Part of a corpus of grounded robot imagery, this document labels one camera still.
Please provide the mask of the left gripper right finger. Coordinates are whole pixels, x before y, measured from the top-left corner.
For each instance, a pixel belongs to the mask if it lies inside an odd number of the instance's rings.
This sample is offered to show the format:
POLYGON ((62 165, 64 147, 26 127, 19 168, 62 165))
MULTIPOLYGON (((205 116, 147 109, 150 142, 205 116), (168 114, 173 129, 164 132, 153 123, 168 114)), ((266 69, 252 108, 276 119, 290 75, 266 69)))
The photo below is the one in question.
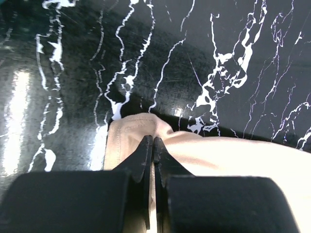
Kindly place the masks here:
POLYGON ((195 176, 154 140, 160 233, 296 233, 288 202, 269 178, 195 176))

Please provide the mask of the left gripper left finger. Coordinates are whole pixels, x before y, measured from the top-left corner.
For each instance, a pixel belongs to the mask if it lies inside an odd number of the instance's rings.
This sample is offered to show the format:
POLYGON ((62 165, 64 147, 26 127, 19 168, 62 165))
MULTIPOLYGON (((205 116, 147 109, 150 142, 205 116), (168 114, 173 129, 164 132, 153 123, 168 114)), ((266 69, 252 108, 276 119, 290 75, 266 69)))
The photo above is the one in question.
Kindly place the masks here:
POLYGON ((31 172, 0 206, 3 233, 140 233, 150 228, 153 139, 112 170, 31 172))

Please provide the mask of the tan polo shirt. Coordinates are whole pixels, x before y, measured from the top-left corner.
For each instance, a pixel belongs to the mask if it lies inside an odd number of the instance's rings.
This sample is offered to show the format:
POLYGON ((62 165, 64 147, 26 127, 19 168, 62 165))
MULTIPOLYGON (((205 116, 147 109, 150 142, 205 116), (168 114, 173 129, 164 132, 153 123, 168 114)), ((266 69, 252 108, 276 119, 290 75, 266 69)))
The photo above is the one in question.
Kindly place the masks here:
POLYGON ((161 138, 169 154, 194 175, 271 178, 285 194, 299 231, 310 232, 311 155, 308 152, 271 142, 174 132, 156 115, 141 113, 110 124, 104 169, 111 170, 123 162, 146 135, 161 138))

